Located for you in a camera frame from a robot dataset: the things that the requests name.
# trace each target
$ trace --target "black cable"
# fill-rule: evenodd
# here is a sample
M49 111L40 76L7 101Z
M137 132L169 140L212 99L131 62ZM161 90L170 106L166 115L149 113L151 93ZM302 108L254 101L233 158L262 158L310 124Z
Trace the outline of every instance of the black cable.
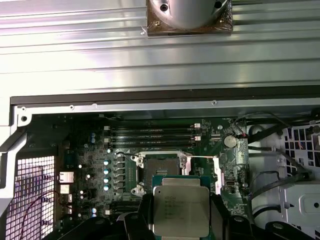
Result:
M297 163L291 156L289 156L288 154L284 153L283 151L281 151L281 150L279 150L277 148L272 149L271 147L248 146L248 149L280 154L280 155L284 156L285 159L287 159L292 164L292 166L296 167L298 172L302 172L302 173L306 173L307 172L305 170L305 168L303 166L301 166L299 163Z
M285 123L281 122L264 131L260 131L256 134L248 136L248 143L250 144L250 143L260 141L276 132L279 132L284 128L287 128L288 127L287 124L291 126L303 126L303 125L309 125L310 121L315 121L315 120L320 120L320 108L313 109L309 115L304 114L304 115L293 117L293 118L283 118L282 121L284 121ZM275 120L271 121L270 119L267 122L270 124L275 124L276 121ZM263 118L254 118L247 121L247 125L258 125L258 124L265 124L265 123L266 122L263 121Z
M233 125L241 132L241 134L243 136L246 136L247 134L244 131L242 131L242 129L236 123L241 119L244 119L244 118L247 118L247 117L250 117L250 116L253 116L253 115L259 115L259 114L271 115L273 118L275 118L280 123L282 123L283 125L287 126L288 128L292 127L289 123L283 121L281 118L277 117L275 114L273 114L272 112L268 112L268 111L258 111L258 112L253 112L253 113L249 113L249 114L245 114L245 115L239 116L233 121Z
M249 220L255 224L255 218L254 218L254 215L253 215L253 211L252 211L252 200L256 197L258 197L259 195L271 190L271 189L274 189L276 187L279 187L279 186L282 186L282 185L285 185L285 184L290 184L290 183L295 183L297 181L300 181L300 180L305 180L306 176L305 174L303 173L298 173L294 176L289 176L289 177L286 177L284 179L281 179L281 180L278 180L278 181L274 181L272 183L269 183L261 188L259 188L257 191L251 193L251 195L248 197L247 199L247 215L248 215L248 218Z
M281 213L281 206L280 205L275 205L275 206L266 206L263 207L261 209L259 209L258 211L256 211L253 214L253 218L256 218L257 216L259 216L260 214L267 212L267 211L277 211L278 213Z
M251 195L247 199L248 218L253 223L255 223L255 218L254 218L253 211L252 211L252 200L254 198L256 198L260 194L263 194L263 193L265 193L265 192L267 192L267 191L269 191L271 189L274 189L276 187L279 187L279 186L282 186L282 185L285 185L285 184L295 183L295 182L301 181L301 180L307 180L308 176L306 174L308 173L308 171L305 170L305 168L303 166L301 166L299 163L297 163L292 157L290 157L289 155L287 155L286 153L282 152L279 149L276 149L276 148L272 149L271 147L256 147L256 146L248 146L248 149L257 150L257 151L274 152L274 153L277 153L277 154L281 154L293 166L295 166L297 168L297 174L296 175L293 175L293 176L290 176L290 177L286 177L286 178L280 179L278 181L274 181L272 183L269 183L269 184L261 187L257 191L251 193Z
M280 175L279 175L279 172L278 171L262 171L262 172L259 172L252 180L251 180L251 183L249 185L249 189L250 191L252 192L252 187L253 187L253 184L255 182L255 180L260 177L261 175L264 175L264 174L276 174L276 177L278 178L278 180L280 180Z

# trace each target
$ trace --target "capacitor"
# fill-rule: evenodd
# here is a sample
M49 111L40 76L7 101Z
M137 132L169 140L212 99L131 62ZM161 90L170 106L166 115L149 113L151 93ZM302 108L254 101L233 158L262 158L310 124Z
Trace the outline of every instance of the capacitor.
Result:
M94 174L93 173L88 173L86 176L85 176L85 178L86 179L92 179L94 177Z
M223 138L223 144L230 149L233 149L237 146L237 139L235 136L227 135Z
M86 165L86 164L83 164L83 163L78 165L78 168L79 168L79 169L84 169L84 168L86 168L86 167L87 167L87 165Z
M107 168L107 169L103 170L103 173L104 173L104 175L107 175L107 174L111 173L111 169Z
M103 187L103 190L105 190L105 191L108 191L110 189L110 186L109 185L105 185L104 187Z
M105 160L104 162L103 162L103 165L105 165L105 166L107 166L107 165L109 165L110 164L110 161L109 160Z
M110 182L110 180L111 180L110 177L105 177L105 178L103 179L103 182L104 182L105 184L107 184L108 182Z

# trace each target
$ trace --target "metal frame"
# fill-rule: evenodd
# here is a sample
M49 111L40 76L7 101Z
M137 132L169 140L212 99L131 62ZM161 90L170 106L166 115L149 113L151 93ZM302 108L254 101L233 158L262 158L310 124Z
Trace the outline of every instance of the metal frame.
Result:
M177 113L179 111L191 111L195 113L207 113L210 112L215 117L219 116L237 116L249 113L252 111L270 111L276 114L283 115L296 115L319 107L320 98L295 98L295 99L260 99L260 100L211 100L211 101L188 101L188 102L159 102L159 103L137 103L137 104L101 104L93 103L88 105L67 105L67 106L14 106L12 107L12 126L10 129L14 130L23 126L28 127L28 124L32 121L33 115L50 115L50 114L79 114L79 113L133 113L140 112L157 112L165 111L168 117L175 117L170 115L171 113ZM10 155L11 162L15 162L16 155ZM7 172L7 178L12 180L14 175ZM7 202L1 204L1 212L7 207L10 199L13 197L10 193L3 193L0 190L0 197L5 197Z
M232 34L148 38L146 0L0 2L0 95L320 84L318 0L232 4Z
M16 155L27 142L27 134L24 134L7 152L6 159L1 158L1 164L6 161L5 170L5 187L0 188L0 216L7 209L9 203L14 197L15 189L15 171L16 171Z

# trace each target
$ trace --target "mounting hole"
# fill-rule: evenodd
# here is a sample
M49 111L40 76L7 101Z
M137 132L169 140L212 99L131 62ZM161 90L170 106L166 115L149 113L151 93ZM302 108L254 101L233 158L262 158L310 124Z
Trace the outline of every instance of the mounting hole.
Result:
M25 122L25 121L27 121L27 120L28 120L28 118L27 118L26 116L22 116L22 117L21 117L21 121L22 121L22 122Z
M235 220L236 222L239 222L239 223L242 223L242 222L244 221L244 219L243 219L242 217L240 217L240 216L236 216L236 217L234 218L234 220Z
M167 10L168 10L168 5L167 5L167 4L162 4L162 5L160 6L160 10L161 10L162 12L167 11Z
M289 208L294 208L295 207L294 205L292 205L291 203L289 203L287 201L283 204L283 206L284 206L285 209L289 209Z
M214 4L214 7L215 7L216 9L219 9L219 8L222 7L222 3L221 3L220 1L216 1L215 4Z
M284 229L284 226L282 226L280 223L274 223L274 224L273 224L273 227L274 227L275 229Z

